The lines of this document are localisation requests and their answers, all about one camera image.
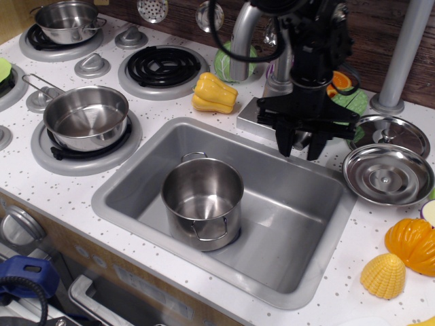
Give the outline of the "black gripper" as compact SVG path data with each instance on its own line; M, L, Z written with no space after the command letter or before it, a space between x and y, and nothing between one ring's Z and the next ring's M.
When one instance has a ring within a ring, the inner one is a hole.
M317 160L332 138L354 137L360 116L332 101L326 91L331 83L309 87L295 82L289 94L257 100L257 121L275 131L284 157L290 156L298 130L312 134L307 160Z

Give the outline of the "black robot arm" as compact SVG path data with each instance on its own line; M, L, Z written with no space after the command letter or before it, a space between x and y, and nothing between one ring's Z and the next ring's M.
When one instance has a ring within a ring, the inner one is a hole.
M271 126L279 152L288 157L308 132L307 160L318 159L334 137L351 140L358 113L336 104L327 94L334 72L345 67L353 40L347 30L345 1L255 1L274 16L278 50L290 44L293 64L288 73L293 84L289 94L260 98L257 121Z

